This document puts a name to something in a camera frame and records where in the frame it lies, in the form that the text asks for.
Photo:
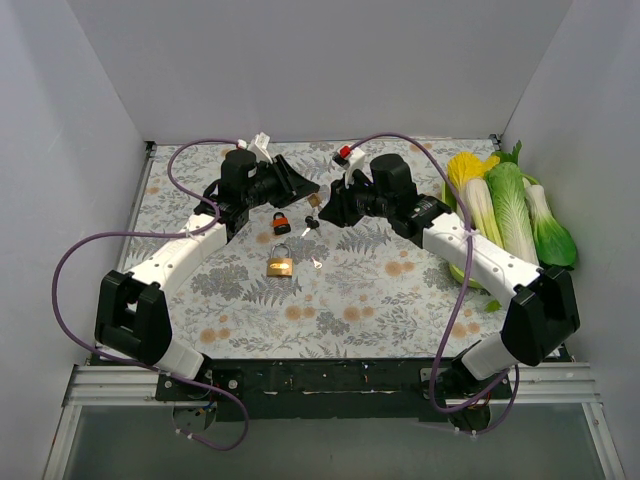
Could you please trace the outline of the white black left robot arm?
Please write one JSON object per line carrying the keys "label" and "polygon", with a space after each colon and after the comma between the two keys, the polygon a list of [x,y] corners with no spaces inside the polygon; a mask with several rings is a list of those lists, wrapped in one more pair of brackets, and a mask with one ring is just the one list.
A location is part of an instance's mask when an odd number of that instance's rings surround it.
{"label": "white black left robot arm", "polygon": [[319,185],[294,170],[283,156],[259,160],[249,150],[226,154],[219,179],[204,192],[184,227],[147,260],[102,280],[95,338],[144,365],[178,375],[178,387],[193,400],[213,386],[203,354],[174,336],[169,301],[210,255],[240,232],[251,209],[282,209],[318,192]]}

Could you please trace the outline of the orange black padlock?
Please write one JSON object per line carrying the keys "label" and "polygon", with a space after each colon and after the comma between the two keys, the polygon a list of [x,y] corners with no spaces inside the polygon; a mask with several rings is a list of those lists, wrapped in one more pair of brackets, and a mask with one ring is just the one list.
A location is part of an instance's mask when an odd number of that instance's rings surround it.
{"label": "orange black padlock", "polygon": [[280,236],[291,232],[291,225],[283,212],[276,212],[272,219],[272,228],[275,235]]}

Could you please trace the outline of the large brass padlock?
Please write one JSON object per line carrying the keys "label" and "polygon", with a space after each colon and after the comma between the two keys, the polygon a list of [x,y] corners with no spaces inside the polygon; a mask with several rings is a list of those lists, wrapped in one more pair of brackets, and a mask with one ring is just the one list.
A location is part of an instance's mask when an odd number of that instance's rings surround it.
{"label": "large brass padlock", "polygon": [[291,278],[293,276],[294,261],[290,247],[279,243],[272,247],[266,267],[269,278]]}

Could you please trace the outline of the small brass padlock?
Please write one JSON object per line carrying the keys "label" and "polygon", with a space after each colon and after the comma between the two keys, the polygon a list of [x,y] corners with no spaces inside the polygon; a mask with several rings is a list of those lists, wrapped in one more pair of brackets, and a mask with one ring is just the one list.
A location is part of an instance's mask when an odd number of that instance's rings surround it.
{"label": "small brass padlock", "polygon": [[306,200],[312,208],[317,208],[322,203],[322,199],[317,193],[309,195]]}

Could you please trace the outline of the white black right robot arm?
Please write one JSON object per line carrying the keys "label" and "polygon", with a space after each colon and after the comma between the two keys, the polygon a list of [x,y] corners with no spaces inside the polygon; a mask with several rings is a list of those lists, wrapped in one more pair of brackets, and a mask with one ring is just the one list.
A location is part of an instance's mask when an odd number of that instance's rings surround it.
{"label": "white black right robot arm", "polygon": [[571,276],[518,259],[490,240],[468,233],[462,219],[442,201],[417,191],[411,170],[397,154],[374,158],[361,168],[362,150],[341,148],[333,157],[345,173],[331,184],[320,219],[351,227],[363,217],[386,219],[392,230],[446,261],[471,264],[471,277],[505,307],[501,331],[461,352],[437,378],[441,390],[475,397],[489,378],[523,363],[539,365],[580,326]]}

